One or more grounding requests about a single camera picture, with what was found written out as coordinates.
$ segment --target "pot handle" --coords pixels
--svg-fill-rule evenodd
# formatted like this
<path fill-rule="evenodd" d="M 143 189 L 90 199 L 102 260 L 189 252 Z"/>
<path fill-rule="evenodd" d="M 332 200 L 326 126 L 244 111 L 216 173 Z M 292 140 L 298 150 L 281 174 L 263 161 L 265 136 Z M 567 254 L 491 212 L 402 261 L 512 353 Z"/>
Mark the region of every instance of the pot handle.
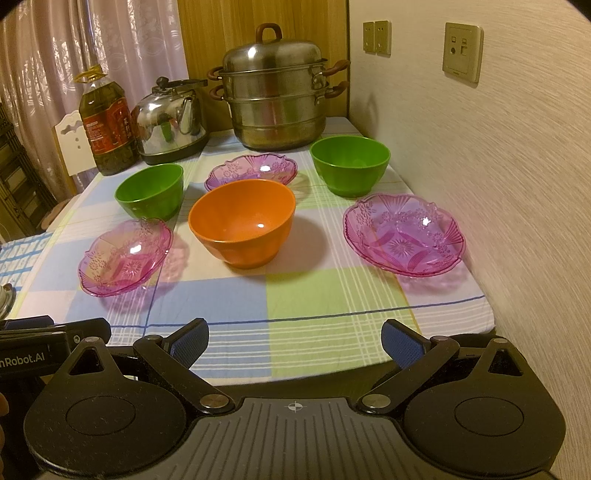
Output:
<path fill-rule="evenodd" d="M 337 72 L 348 69 L 349 65 L 351 65 L 351 62 L 349 60 L 339 60 L 331 68 L 323 70 L 321 74 L 325 77 L 330 77 L 331 75 L 334 75 Z"/>
<path fill-rule="evenodd" d="M 211 98 L 213 98 L 214 100 L 222 101 L 223 100 L 223 95 L 219 95 L 217 93 L 221 89 L 223 89 L 223 85 L 217 85 L 217 86 L 215 86 L 214 88 L 212 88 L 211 90 L 209 90 L 209 96 Z"/>
<path fill-rule="evenodd" d="M 222 68 L 223 67 L 221 65 L 219 67 L 212 68 L 208 71 L 207 78 L 214 81 L 222 80 L 222 77 L 217 74 Z"/>
<path fill-rule="evenodd" d="M 347 80 L 343 80 L 339 83 L 336 87 L 332 87 L 329 89 L 325 94 L 324 98 L 335 98 L 338 97 L 341 93 L 343 93 L 349 87 L 349 82 Z"/>
<path fill-rule="evenodd" d="M 266 28 L 272 28 L 275 32 L 275 39 L 281 40 L 283 38 L 283 33 L 281 33 L 281 27 L 276 23 L 262 23 L 256 28 L 255 32 L 255 42 L 262 43 L 262 32 Z"/>

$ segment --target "bowl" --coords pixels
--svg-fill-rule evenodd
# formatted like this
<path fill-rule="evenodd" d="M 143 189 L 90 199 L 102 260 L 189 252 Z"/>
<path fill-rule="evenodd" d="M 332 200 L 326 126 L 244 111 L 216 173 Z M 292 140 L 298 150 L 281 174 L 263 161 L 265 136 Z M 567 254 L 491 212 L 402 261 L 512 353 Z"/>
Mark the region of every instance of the bowl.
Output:
<path fill-rule="evenodd" d="M 140 170 L 117 187 L 115 199 L 134 218 L 169 220 L 183 201 L 183 168 L 167 163 Z"/>
<path fill-rule="evenodd" d="M 189 212 L 189 228 L 216 258 L 236 268 L 270 262 L 290 233 L 293 192 L 272 180 L 238 180 L 203 195 Z"/>
<path fill-rule="evenodd" d="M 367 195 L 390 160 L 388 147 L 354 135 L 318 140 L 310 147 L 310 154 L 328 189 L 341 197 Z"/>
<path fill-rule="evenodd" d="M 466 240 L 454 218 L 420 197 L 376 193 L 349 207 L 343 233 L 361 258 L 409 277 L 432 277 L 461 260 Z"/>
<path fill-rule="evenodd" d="M 285 155 L 242 155 L 215 167 L 204 185 L 210 191 L 231 181 L 246 179 L 273 180 L 287 185 L 296 175 L 296 162 Z"/>
<path fill-rule="evenodd" d="M 80 286 L 95 297 L 121 295 L 146 282 L 162 264 L 173 233 L 162 220 L 127 220 L 103 233 L 78 265 Z"/>

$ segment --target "triangular cutout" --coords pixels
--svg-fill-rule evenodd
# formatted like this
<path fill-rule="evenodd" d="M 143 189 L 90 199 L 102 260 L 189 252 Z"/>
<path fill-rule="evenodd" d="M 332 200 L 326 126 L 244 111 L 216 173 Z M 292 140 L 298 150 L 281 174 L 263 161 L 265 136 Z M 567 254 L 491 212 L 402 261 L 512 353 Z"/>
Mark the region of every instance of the triangular cutout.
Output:
<path fill-rule="evenodd" d="M 519 370 L 519 367 L 517 367 L 507 350 L 497 350 L 488 371 L 491 374 L 511 375 L 512 377 L 520 377 L 522 375 L 521 370 Z"/>
<path fill-rule="evenodd" d="M 83 375 L 102 372 L 104 370 L 103 364 L 100 363 L 100 358 L 96 349 L 87 348 L 76 364 L 70 370 L 70 375 Z"/>

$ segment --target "wall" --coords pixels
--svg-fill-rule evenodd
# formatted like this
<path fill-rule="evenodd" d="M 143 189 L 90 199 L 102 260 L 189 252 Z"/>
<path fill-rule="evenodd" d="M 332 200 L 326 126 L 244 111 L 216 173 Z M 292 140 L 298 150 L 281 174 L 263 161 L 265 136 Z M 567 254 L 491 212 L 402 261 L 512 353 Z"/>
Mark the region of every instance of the wall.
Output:
<path fill-rule="evenodd" d="M 206 72 L 222 64 L 231 48 L 253 43 L 257 25 L 274 22 L 284 38 L 314 41 L 328 59 L 327 66 L 348 58 L 346 0 L 178 0 L 183 43 L 189 76 L 205 78 Z M 271 30 L 264 38 L 273 38 Z M 331 77 L 336 85 L 347 72 Z M 207 91 L 218 85 L 209 82 Z M 327 102 L 328 115 L 347 114 L 347 96 Z M 226 102 L 206 99 L 210 129 L 231 128 Z"/>
<path fill-rule="evenodd" d="M 392 55 L 362 23 L 392 21 Z M 476 88 L 441 70 L 446 21 L 485 32 Z M 555 471 L 591 478 L 591 22 L 564 0 L 350 0 L 350 118 L 457 217 L 498 330 L 567 420 Z"/>

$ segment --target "wall switch plate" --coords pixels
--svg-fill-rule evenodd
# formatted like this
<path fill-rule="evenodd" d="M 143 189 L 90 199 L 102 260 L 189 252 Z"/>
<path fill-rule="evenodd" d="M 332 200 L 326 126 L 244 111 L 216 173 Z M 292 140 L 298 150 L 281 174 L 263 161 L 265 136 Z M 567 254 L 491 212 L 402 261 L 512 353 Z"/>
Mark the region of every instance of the wall switch plate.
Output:
<path fill-rule="evenodd" d="M 445 24 L 443 71 L 468 82 L 478 83 L 484 31 L 476 25 Z"/>
<path fill-rule="evenodd" d="M 388 20 L 375 23 L 375 51 L 390 55 L 392 50 L 392 24 Z"/>
<path fill-rule="evenodd" d="M 363 24 L 363 49 L 369 53 L 375 53 L 375 23 Z"/>

